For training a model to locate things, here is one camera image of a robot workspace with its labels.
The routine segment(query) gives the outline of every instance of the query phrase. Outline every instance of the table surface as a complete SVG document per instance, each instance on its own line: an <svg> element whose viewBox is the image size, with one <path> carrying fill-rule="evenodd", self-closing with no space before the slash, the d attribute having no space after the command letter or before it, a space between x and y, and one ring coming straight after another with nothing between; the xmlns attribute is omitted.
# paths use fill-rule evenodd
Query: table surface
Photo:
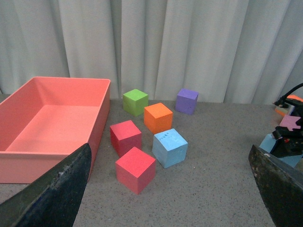
<svg viewBox="0 0 303 227"><path fill-rule="evenodd" d="M197 103L195 113L174 110L172 128L188 142L185 161L164 169L136 195L116 179L118 155L110 143L109 126L132 120L142 132L142 150L152 154L153 134L143 115L123 110L122 100L111 100L90 181L74 227L83 226L197 226L274 227L250 169L248 155L282 117L273 105ZM0 202L26 184L0 184Z"/></svg>

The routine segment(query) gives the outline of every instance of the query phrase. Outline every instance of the pink bin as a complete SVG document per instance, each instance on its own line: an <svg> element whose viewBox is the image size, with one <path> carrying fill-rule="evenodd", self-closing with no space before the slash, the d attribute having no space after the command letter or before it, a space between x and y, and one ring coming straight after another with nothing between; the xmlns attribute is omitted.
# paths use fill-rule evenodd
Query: pink bin
<svg viewBox="0 0 303 227"><path fill-rule="evenodd" d="M84 143L90 173L109 112L108 79L35 77L0 104L0 183L32 183Z"/></svg>

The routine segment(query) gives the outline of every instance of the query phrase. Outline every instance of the red cube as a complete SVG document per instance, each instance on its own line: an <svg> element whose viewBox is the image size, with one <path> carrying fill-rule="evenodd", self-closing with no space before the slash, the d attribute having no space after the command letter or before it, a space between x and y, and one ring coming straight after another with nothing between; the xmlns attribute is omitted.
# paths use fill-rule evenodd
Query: red cube
<svg viewBox="0 0 303 227"><path fill-rule="evenodd" d="M135 126L133 121L129 120L109 127L110 141L119 157L122 157L131 148L141 149L142 133Z"/></svg>
<svg viewBox="0 0 303 227"><path fill-rule="evenodd" d="M116 161L117 180L137 195L156 174L156 159L138 148L132 148Z"/></svg>

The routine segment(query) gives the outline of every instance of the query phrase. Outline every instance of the light blue cube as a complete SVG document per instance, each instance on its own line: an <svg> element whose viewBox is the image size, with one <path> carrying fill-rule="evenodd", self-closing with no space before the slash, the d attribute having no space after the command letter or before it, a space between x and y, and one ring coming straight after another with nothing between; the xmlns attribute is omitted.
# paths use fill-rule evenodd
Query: light blue cube
<svg viewBox="0 0 303 227"><path fill-rule="evenodd" d="M273 134L267 134L262 143L260 144L260 148L267 151L268 153L271 152L274 145L276 143L276 139L274 138ZM280 157L279 159L286 164L290 165L291 167L295 167L303 155L295 155L295 156L286 156L286 157Z"/></svg>
<svg viewBox="0 0 303 227"><path fill-rule="evenodd" d="M153 137L152 152L164 168L184 161L187 147L188 143L175 129Z"/></svg>

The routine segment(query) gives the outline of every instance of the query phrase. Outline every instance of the foam block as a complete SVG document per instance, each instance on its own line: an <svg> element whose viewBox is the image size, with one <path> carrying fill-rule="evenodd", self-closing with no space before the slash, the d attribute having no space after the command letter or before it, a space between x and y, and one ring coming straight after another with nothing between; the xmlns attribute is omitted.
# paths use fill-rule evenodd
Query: foam block
<svg viewBox="0 0 303 227"><path fill-rule="evenodd" d="M276 143L276 139L274 138L273 134L267 134L262 143L260 144L260 148L267 151L268 153L271 152L274 145ZM280 157L279 159L286 164L290 165L291 167L295 167L303 155L295 155L295 156L287 156L287 157Z"/></svg>
<svg viewBox="0 0 303 227"><path fill-rule="evenodd" d="M185 160L188 143L175 130L170 129L154 135L152 152L164 168Z"/></svg>
<svg viewBox="0 0 303 227"><path fill-rule="evenodd" d="M199 93L196 91L181 89L177 95L176 110L192 115L195 111Z"/></svg>
<svg viewBox="0 0 303 227"><path fill-rule="evenodd" d="M285 115L280 123L280 126L287 127L289 131L300 129L301 127L296 124L300 117Z"/></svg>
<svg viewBox="0 0 303 227"><path fill-rule="evenodd" d="M122 157L133 147L141 149L142 133L133 121L129 120L111 125L109 131L111 144L119 157Z"/></svg>
<svg viewBox="0 0 303 227"><path fill-rule="evenodd" d="M148 94L138 89L123 94L123 109L131 115L137 117L143 114L146 106L148 106Z"/></svg>
<svg viewBox="0 0 303 227"><path fill-rule="evenodd" d="M153 133L171 129L173 112L163 103L145 107L144 124Z"/></svg>
<svg viewBox="0 0 303 227"><path fill-rule="evenodd" d="M117 180L136 194L152 181L156 160L138 148L132 148L116 161Z"/></svg>

